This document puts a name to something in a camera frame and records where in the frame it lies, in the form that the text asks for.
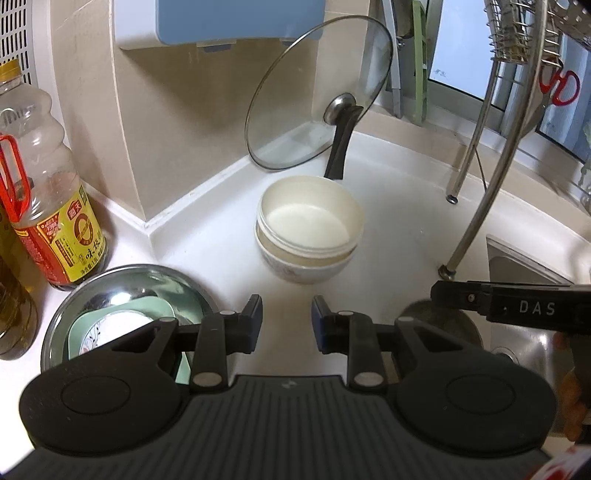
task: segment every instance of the bottle cap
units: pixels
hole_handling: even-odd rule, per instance
[[[0,65],[0,82],[8,82],[21,74],[21,66],[18,59],[8,60]]]

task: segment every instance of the tiled wall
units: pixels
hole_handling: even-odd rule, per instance
[[[327,18],[367,14],[369,0],[327,0],[326,9]],[[249,102],[285,49],[277,40],[248,40],[209,54],[194,45],[122,51],[113,44],[111,0],[51,0],[51,33],[64,123],[80,173],[141,219],[246,154]],[[319,53],[320,77],[334,73],[340,59],[332,55],[330,46]],[[308,114],[315,60],[315,50],[300,55],[310,78],[289,89],[290,106],[280,95],[285,89],[267,99],[284,106],[277,112],[291,114],[296,104]],[[317,87],[330,83],[320,77]]]

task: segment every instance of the metal rack pole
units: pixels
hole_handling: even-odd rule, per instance
[[[478,230],[484,223],[486,215],[490,212],[493,202],[501,189],[501,185],[517,150],[519,139],[521,138],[521,131],[525,124],[526,113],[530,110],[532,100],[534,98],[534,88],[536,80],[540,74],[542,55],[544,51],[544,38],[546,32],[546,21],[548,18],[548,0],[537,0],[535,3],[535,20],[534,20],[534,38],[531,47],[531,56],[528,63],[527,76],[523,84],[522,93],[520,95],[519,104],[515,110],[515,119],[511,133],[505,143],[505,148],[501,153],[499,163],[496,166],[495,172],[489,184],[480,205],[478,206],[470,225],[466,229],[464,236],[460,240],[456,250],[446,265],[439,267],[439,276],[444,280],[452,280],[456,274],[457,266],[460,264],[466,251],[476,238]]]
[[[464,185],[464,180],[466,179],[466,175],[468,174],[468,169],[470,169],[470,164],[472,163],[472,159],[474,158],[476,147],[480,143],[480,138],[482,136],[482,132],[484,130],[484,126],[486,123],[486,117],[488,116],[488,112],[491,109],[492,96],[495,93],[496,81],[499,77],[500,71],[501,62],[495,59],[492,62],[491,76],[488,79],[486,94],[484,100],[482,101],[482,107],[480,109],[480,114],[478,115],[478,120],[476,121],[476,128],[474,129],[472,140],[470,141],[470,145],[468,145],[468,149],[466,150],[466,155],[464,156],[464,160],[462,161],[460,173],[458,173],[457,175],[456,182],[454,183],[450,193],[446,196],[446,200],[453,205],[457,203],[457,196],[460,193],[462,185]]]

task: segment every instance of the white countertop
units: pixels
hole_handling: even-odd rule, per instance
[[[343,185],[361,202],[366,228],[351,263],[335,278],[315,286],[280,280],[263,263],[254,241],[255,211],[265,188],[294,174],[322,175],[326,158],[291,170],[261,173],[227,202],[211,207],[160,262],[197,280],[224,309],[240,310],[252,293],[262,296],[264,322],[256,351],[234,355],[234,373],[261,375],[340,374],[343,355],[322,355],[310,322],[315,294],[325,296],[333,310],[356,310],[377,323],[393,321],[409,303],[427,298],[437,281],[437,267],[449,259],[482,194],[479,180],[468,178],[457,206],[445,201],[451,169],[438,161],[366,135],[355,135]],[[488,280],[486,235],[526,252],[555,272],[589,283],[588,242],[523,201],[501,193],[482,231],[461,263],[458,280]],[[111,242],[110,266],[154,263],[128,239]],[[0,362],[0,472],[31,449],[18,415],[18,399],[40,371],[40,352],[47,325],[66,293],[45,288],[36,300],[41,309],[40,332],[20,359]],[[485,346],[490,328],[471,315]]]

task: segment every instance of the stacked bowl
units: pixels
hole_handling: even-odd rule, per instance
[[[263,194],[255,239],[263,259],[280,277],[318,283],[351,260],[365,215],[338,183],[322,177],[286,177]]]

